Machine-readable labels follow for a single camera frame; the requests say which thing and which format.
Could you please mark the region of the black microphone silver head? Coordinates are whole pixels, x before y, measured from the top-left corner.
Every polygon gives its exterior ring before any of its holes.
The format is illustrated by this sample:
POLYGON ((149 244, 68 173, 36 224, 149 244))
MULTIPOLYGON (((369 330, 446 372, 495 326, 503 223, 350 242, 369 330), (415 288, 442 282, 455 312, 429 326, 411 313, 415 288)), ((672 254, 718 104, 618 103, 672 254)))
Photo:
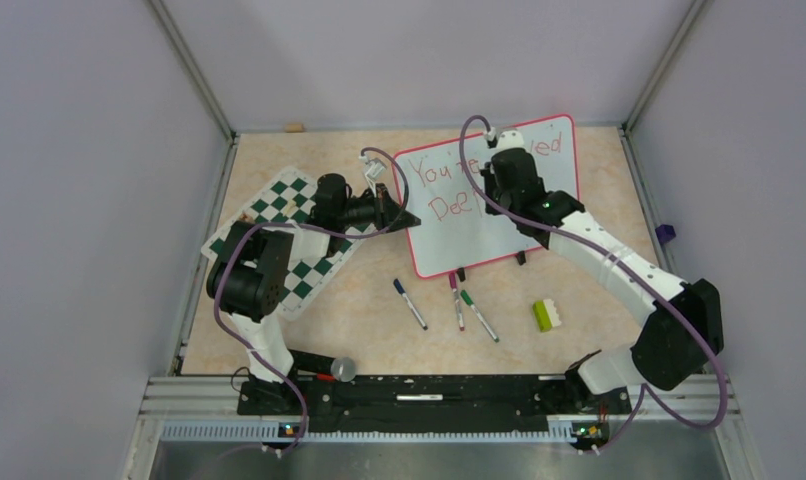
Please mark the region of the black microphone silver head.
POLYGON ((328 375, 341 382, 350 382, 357 376, 356 363, 349 357, 329 357, 293 349, 289 352, 297 371, 328 375))

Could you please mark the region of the pink-framed whiteboard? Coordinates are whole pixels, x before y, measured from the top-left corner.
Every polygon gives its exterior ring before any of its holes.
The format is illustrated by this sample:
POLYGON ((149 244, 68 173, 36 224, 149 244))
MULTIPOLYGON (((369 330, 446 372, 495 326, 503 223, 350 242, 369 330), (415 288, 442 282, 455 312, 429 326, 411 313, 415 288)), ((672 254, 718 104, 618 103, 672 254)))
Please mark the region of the pink-framed whiteboard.
MULTIPOLYGON (((513 126, 525 140, 548 190, 579 196, 575 124, 567 114, 513 126)), ((457 137, 399 152, 408 182, 406 210, 421 220, 407 230, 415 273, 447 275, 540 247, 507 217, 489 215, 462 169, 457 137)))

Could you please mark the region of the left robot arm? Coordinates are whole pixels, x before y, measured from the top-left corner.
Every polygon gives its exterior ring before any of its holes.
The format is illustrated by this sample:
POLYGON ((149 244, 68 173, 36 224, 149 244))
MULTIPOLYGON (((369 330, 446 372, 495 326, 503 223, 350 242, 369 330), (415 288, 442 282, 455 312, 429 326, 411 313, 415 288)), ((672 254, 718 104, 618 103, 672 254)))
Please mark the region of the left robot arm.
POLYGON ((303 217, 267 219, 256 210, 236 220, 222 239, 205 285, 214 320, 244 347, 250 377, 263 384, 262 401, 274 412, 293 410, 300 397, 291 377, 295 358, 276 314, 284 301, 310 288, 290 286, 288 277, 330 262, 358 240, 418 226, 420 219, 408 210, 409 183, 402 184, 398 199, 382 182, 356 196, 342 175, 325 174, 310 192, 294 196, 303 217))

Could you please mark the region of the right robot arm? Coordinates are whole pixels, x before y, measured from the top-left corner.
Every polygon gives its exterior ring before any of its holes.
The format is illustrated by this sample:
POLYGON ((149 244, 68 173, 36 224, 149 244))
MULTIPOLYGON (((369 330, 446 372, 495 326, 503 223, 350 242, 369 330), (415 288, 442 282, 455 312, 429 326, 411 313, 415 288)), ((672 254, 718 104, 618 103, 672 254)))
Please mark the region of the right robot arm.
POLYGON ((548 191, 522 147, 497 150, 481 168, 486 210, 571 261, 633 315, 632 344, 592 353, 568 370, 568 404, 591 412, 606 393, 649 384, 670 391, 724 348, 720 294, 709 281, 689 283, 644 259, 612 236, 565 191, 548 191))

